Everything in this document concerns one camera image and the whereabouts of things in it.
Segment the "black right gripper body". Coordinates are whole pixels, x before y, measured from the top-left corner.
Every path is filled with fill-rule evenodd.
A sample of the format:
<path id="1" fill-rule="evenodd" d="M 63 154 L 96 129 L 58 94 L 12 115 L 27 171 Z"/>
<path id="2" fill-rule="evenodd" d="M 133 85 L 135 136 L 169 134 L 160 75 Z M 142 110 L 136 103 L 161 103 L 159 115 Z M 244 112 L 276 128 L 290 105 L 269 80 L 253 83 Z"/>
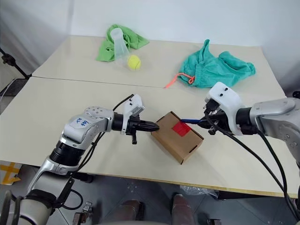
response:
<path id="1" fill-rule="evenodd" d="M 220 109 L 220 104 L 213 99 L 209 99 L 205 105 L 204 116 L 212 119 L 211 128 L 208 129 L 210 135 L 215 135 L 217 131 L 232 135 L 229 128 L 227 115 Z"/>

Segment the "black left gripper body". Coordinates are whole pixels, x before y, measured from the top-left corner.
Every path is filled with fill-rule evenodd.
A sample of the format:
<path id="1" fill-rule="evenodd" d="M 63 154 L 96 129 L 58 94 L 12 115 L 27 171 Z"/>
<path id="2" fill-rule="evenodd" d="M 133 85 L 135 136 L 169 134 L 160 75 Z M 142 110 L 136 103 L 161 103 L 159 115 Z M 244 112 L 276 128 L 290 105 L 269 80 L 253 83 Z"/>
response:
<path id="1" fill-rule="evenodd" d="M 132 144 L 137 144 L 136 132 L 140 126 L 140 122 L 141 122 L 141 120 L 138 118 L 129 119 L 127 122 L 126 135 L 129 135 L 132 137 Z"/>

